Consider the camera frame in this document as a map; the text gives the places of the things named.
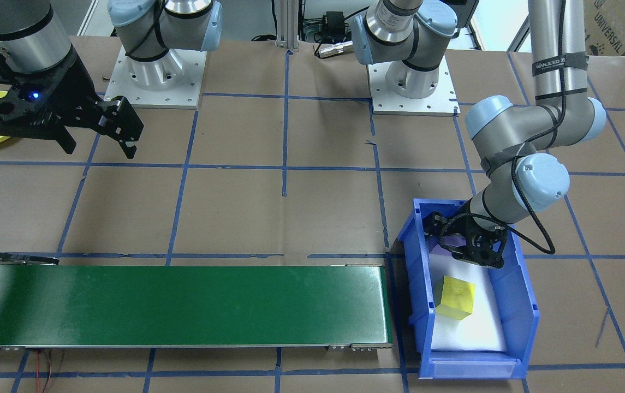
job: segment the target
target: bolt hole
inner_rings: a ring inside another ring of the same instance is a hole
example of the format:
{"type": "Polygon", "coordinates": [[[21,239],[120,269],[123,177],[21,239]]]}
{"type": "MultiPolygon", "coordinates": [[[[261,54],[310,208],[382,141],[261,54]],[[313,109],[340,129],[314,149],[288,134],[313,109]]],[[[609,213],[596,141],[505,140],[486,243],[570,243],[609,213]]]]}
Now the bolt hole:
{"type": "Polygon", "coordinates": [[[14,110],[14,104],[11,102],[2,102],[0,104],[0,114],[8,115],[14,110]]]}

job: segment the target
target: blue tape grid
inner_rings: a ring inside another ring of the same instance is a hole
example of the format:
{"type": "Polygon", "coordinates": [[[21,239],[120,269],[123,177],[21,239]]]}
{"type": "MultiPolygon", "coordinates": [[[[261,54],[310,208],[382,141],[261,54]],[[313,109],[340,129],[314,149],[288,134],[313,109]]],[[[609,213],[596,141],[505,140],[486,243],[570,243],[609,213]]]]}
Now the blue tape grid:
{"type": "MultiPolygon", "coordinates": [[[[285,195],[285,182],[287,181],[287,171],[375,171],[377,174],[378,181],[378,192],[379,192],[379,203],[380,203],[380,215],[382,216],[383,225],[384,225],[384,241],[385,245],[389,244],[389,234],[387,233],[386,226],[386,217],[385,217],[385,206],[384,206],[384,197],[383,197],[383,187],[382,187],[382,172],[464,172],[467,174],[468,179],[470,181],[470,186],[473,193],[476,192],[474,181],[472,179],[472,174],[483,174],[484,171],[480,169],[471,169],[469,167],[469,162],[467,160],[467,151],[465,150],[465,145],[462,142],[462,137],[460,136],[460,126],[457,122],[457,119],[454,117],[454,126],[456,135],[459,138],[460,149],[463,154],[463,161],[465,163],[465,169],[410,169],[410,168],[383,168],[380,166],[379,162],[379,154],[377,146],[373,146],[374,149],[374,158],[375,158],[375,166],[374,167],[322,167],[322,166],[287,166],[287,129],[288,129],[288,102],[291,99],[297,100],[331,100],[332,102],[348,102],[351,100],[352,102],[368,102],[369,104],[369,112],[370,112],[370,125],[371,125],[371,135],[375,135],[375,127],[372,116],[372,102],[369,98],[329,98],[329,97],[305,97],[305,96],[294,96],[290,95],[288,91],[289,87],[289,59],[290,52],[285,54],[285,93],[284,95],[275,95],[275,94],[225,94],[225,93],[204,93],[204,96],[220,96],[220,97],[258,97],[258,98],[277,98],[284,99],[284,155],[283,162],[281,166],[238,166],[238,165],[218,165],[218,164],[190,164],[190,155],[192,154],[192,147],[195,138],[195,128],[197,127],[197,117],[198,113],[196,112],[193,119],[192,126],[192,134],[189,140],[187,156],[184,160],[184,164],[135,164],[135,163],[110,163],[110,162],[93,162],[93,154],[96,151],[96,146],[98,144],[98,136],[94,140],[92,150],[90,151],[90,156],[88,157],[86,162],[10,162],[10,161],[0,161],[0,165],[50,165],[50,166],[83,166],[85,167],[84,176],[88,175],[88,171],[92,166],[126,166],[126,167],[158,167],[158,168],[182,168],[182,182],[180,184],[180,192],[177,197],[177,208],[175,211],[174,224],[172,227],[172,236],[170,238],[170,247],[167,253],[165,254],[117,254],[117,253],[91,253],[91,254],[82,254],[82,253],[69,253],[62,252],[63,244],[66,239],[66,235],[68,229],[70,227],[74,211],[76,209],[78,199],[80,198],[80,194],[82,192],[84,186],[84,180],[80,182],[78,186],[77,192],[75,194],[75,200],[73,201],[73,206],[70,209],[70,214],[68,215],[68,219],[63,230],[63,236],[61,238],[60,244],[58,244],[58,251],[48,252],[48,253],[40,253],[43,256],[55,256],[55,257],[93,257],[93,258],[113,258],[113,257],[133,257],[133,258],[163,258],[166,259],[166,264],[169,265],[172,258],[268,258],[268,257],[279,257],[283,256],[282,254],[183,254],[183,253],[175,253],[173,252],[173,244],[175,241],[175,237],[177,234],[178,221],[180,216],[180,208],[181,201],[183,198],[183,189],[185,187],[185,181],[187,178],[188,169],[193,168],[217,168],[217,169],[257,169],[257,170],[279,170],[283,171],[283,194],[285,195]]],[[[511,59],[511,55],[507,54],[507,58],[509,59],[509,63],[511,64],[511,69],[514,72],[517,83],[519,83],[519,87],[523,94],[524,100],[529,103],[529,99],[525,94],[525,89],[522,85],[522,82],[517,74],[514,66],[514,62],[511,59]]],[[[597,98],[598,94],[594,88],[594,85],[591,81],[589,81],[589,85],[592,88],[595,96],[597,98]]],[[[465,103],[462,102],[460,105],[474,105],[474,103],[465,103]]],[[[611,111],[621,111],[625,112],[625,109],[619,108],[606,108],[607,112],[611,111]]],[[[614,123],[611,120],[611,117],[608,117],[608,121],[614,129],[614,133],[616,134],[617,139],[619,140],[620,145],[625,151],[625,145],[622,141],[622,138],[617,132],[617,129],[614,123]]],[[[625,172],[572,172],[572,176],[625,176],[625,172]]],[[[595,260],[597,259],[619,259],[625,260],[625,255],[611,255],[611,254],[591,254],[589,249],[587,248],[584,234],[581,231],[581,227],[579,226],[579,222],[576,219],[576,215],[574,209],[572,209],[572,205],[569,202],[569,199],[565,199],[572,219],[574,221],[575,227],[577,228],[578,234],[580,236],[582,245],[585,249],[585,254],[557,254],[557,255],[546,255],[546,254],[533,254],[526,255],[526,258],[530,259],[586,259],[590,262],[590,266],[592,271],[594,272],[594,276],[597,280],[597,284],[599,285],[599,289],[601,290],[602,297],[604,298],[604,302],[607,306],[610,305],[609,299],[604,290],[602,281],[599,277],[595,266],[595,260]]],[[[395,288],[395,279],[394,279],[394,269],[393,269],[393,259],[402,258],[401,255],[393,255],[393,254],[310,254],[308,258],[330,258],[330,259],[344,259],[344,258],[353,258],[353,259],[385,259],[387,261],[387,265],[389,267],[389,274],[391,279],[391,291],[393,293],[393,302],[392,306],[395,310],[398,310],[397,305],[397,288],[395,288]]],[[[409,391],[408,385],[408,377],[409,373],[417,373],[418,369],[416,368],[408,368],[404,358],[404,343],[402,342],[402,329],[406,328],[406,321],[401,321],[395,318],[395,326],[397,328],[397,346],[400,351],[400,367],[399,368],[343,368],[343,369],[305,369],[305,370],[292,370],[292,371],[282,371],[282,349],[277,348],[277,360],[275,364],[275,368],[272,370],[240,370],[240,371],[152,371],[153,363],[156,356],[156,350],[153,349],[150,351],[150,358],[148,359],[147,369],[142,372],[111,372],[111,373],[80,373],[80,372],[63,372],[57,375],[58,378],[123,378],[126,376],[131,376],[135,378],[145,378],[145,385],[143,388],[144,393],[148,392],[148,388],[150,387],[151,378],[163,378],[163,377],[185,377],[185,376],[272,376],[275,378],[275,393],[280,392],[280,378],[282,376],[324,376],[324,375],[347,375],[347,374],[386,374],[386,373],[399,373],[402,375],[402,383],[404,391],[409,391]]],[[[614,311],[611,309],[611,319],[614,327],[616,328],[616,333],[621,341],[621,344],[625,351],[625,340],[620,330],[619,323],[615,317],[614,311]]],[[[20,365],[18,367],[17,372],[12,373],[0,373],[0,378],[13,378],[15,380],[12,393],[16,393],[18,390],[18,386],[20,380],[22,378],[35,378],[35,373],[31,372],[23,372],[23,369],[26,367],[26,363],[28,361],[28,354],[30,352],[27,351],[20,361],[20,365]]],[[[625,363],[610,363],[610,364],[541,364],[541,365],[531,365],[529,370],[531,371],[553,371],[553,370],[596,370],[596,369],[612,369],[612,368],[622,368],[625,369],[625,363]]],[[[522,381],[524,391],[528,392],[528,386],[526,380],[522,381]]]]}

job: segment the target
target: white foam padding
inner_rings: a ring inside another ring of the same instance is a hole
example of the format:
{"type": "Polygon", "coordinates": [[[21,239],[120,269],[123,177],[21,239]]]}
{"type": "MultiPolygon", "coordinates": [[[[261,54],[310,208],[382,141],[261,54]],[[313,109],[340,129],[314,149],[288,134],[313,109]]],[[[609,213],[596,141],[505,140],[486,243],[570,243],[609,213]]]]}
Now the white foam padding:
{"type": "Polygon", "coordinates": [[[457,320],[436,314],[431,349],[506,351],[507,344],[504,341],[497,301],[487,268],[458,261],[449,255],[432,253],[429,255],[429,271],[432,285],[438,283],[443,276],[475,284],[475,300],[471,315],[463,320],[457,320]]]}

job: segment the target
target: light blue joint cap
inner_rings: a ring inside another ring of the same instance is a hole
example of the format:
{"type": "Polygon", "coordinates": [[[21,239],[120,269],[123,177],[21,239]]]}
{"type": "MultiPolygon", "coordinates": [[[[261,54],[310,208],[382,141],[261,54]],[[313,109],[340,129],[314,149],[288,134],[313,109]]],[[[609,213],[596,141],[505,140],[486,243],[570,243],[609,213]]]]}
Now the light blue joint cap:
{"type": "Polygon", "coordinates": [[[354,41],[354,53],[360,64],[373,64],[373,54],[370,52],[370,38],[363,27],[365,13],[355,16],[352,22],[352,40],[354,41]]]}
{"type": "Polygon", "coordinates": [[[455,11],[439,0],[424,0],[416,12],[419,22],[443,37],[453,37],[457,29],[455,11]]]}
{"type": "Polygon", "coordinates": [[[594,122],[591,124],[591,128],[589,128],[589,132],[579,142],[596,138],[606,127],[606,110],[604,106],[597,99],[589,97],[589,101],[594,105],[594,122]]]}
{"type": "Polygon", "coordinates": [[[477,102],[465,116],[465,124],[467,125],[467,132],[470,134],[470,139],[474,139],[482,128],[494,120],[501,112],[504,112],[512,106],[514,105],[504,96],[487,97],[477,102]]]}
{"type": "Polygon", "coordinates": [[[140,19],[153,5],[154,0],[110,0],[108,15],[115,27],[123,27],[140,19]]]}
{"type": "MultiPolygon", "coordinates": [[[[544,211],[569,191],[569,172],[557,158],[547,153],[530,154],[519,162],[516,177],[524,196],[534,211],[544,211]]],[[[514,196],[522,208],[525,204],[512,183],[514,196]]]]}
{"type": "Polygon", "coordinates": [[[200,47],[202,52],[212,52],[220,46],[220,35],[223,30],[222,25],[223,13],[220,2],[213,3],[213,9],[210,10],[210,19],[208,20],[208,28],[205,29],[203,36],[203,44],[200,47]]]}

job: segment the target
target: white mounting plate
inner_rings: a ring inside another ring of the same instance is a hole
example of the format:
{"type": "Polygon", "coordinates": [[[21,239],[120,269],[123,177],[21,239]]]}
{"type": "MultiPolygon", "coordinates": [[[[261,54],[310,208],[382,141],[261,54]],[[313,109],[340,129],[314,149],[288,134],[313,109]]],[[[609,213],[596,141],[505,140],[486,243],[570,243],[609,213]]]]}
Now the white mounting plate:
{"type": "Polygon", "coordinates": [[[439,82],[434,94],[425,99],[408,99],[393,92],[387,82],[385,73],[390,62],[368,65],[368,84],[373,97],[373,114],[380,115],[426,115],[453,116],[460,113],[457,96],[450,78],[448,63],[445,57],[439,65],[439,82]]]}
{"type": "Polygon", "coordinates": [[[183,60],[183,80],[172,89],[152,91],[143,90],[133,82],[128,73],[126,50],[121,47],[108,82],[105,100],[124,96],[135,108],[198,109],[207,52],[180,49],[176,52],[183,60]]]}

